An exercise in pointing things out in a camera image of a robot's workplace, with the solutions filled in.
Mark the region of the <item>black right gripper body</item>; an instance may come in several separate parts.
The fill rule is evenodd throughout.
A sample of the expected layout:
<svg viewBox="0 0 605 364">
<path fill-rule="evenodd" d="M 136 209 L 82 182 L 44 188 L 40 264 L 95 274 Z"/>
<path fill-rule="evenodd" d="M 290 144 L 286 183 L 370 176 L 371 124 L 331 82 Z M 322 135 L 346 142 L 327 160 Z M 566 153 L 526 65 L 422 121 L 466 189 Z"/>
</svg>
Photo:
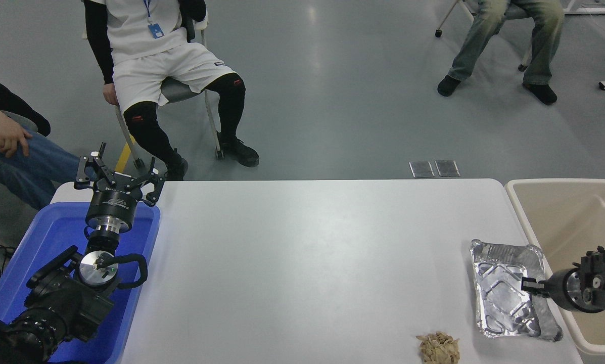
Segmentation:
<svg viewBox="0 0 605 364">
<path fill-rule="evenodd" d="M 549 297 L 562 309 L 574 309 L 574 302 L 568 293 L 568 280 L 573 273 L 574 269 L 556 271 L 544 283 Z"/>
</svg>

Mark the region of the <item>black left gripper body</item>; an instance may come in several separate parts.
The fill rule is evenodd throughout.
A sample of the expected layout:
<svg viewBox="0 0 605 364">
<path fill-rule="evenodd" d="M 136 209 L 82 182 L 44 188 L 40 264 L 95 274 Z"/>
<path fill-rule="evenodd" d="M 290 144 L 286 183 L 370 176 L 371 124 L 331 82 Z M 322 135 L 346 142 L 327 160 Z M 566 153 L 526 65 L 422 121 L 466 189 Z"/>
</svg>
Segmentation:
<svg viewBox="0 0 605 364">
<path fill-rule="evenodd" d="M 131 175 L 114 173 L 114 186 L 108 184 L 104 176 L 94 185 L 94 195 L 86 214 L 88 226 L 106 225 L 132 226 L 138 201 L 142 199 L 140 188 L 127 190 L 132 185 Z"/>
</svg>

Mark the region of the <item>person's hand on knee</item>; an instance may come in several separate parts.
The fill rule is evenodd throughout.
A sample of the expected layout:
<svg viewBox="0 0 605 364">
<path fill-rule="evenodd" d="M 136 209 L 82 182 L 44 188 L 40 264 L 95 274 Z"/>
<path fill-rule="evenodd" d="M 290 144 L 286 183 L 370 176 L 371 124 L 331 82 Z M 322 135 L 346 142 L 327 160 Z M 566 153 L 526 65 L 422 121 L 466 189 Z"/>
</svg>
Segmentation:
<svg viewBox="0 0 605 364">
<path fill-rule="evenodd" d="M 30 155 L 29 139 L 32 134 L 4 113 L 0 115 L 0 153 L 6 158 L 14 157 L 21 151 L 25 157 Z"/>
</svg>

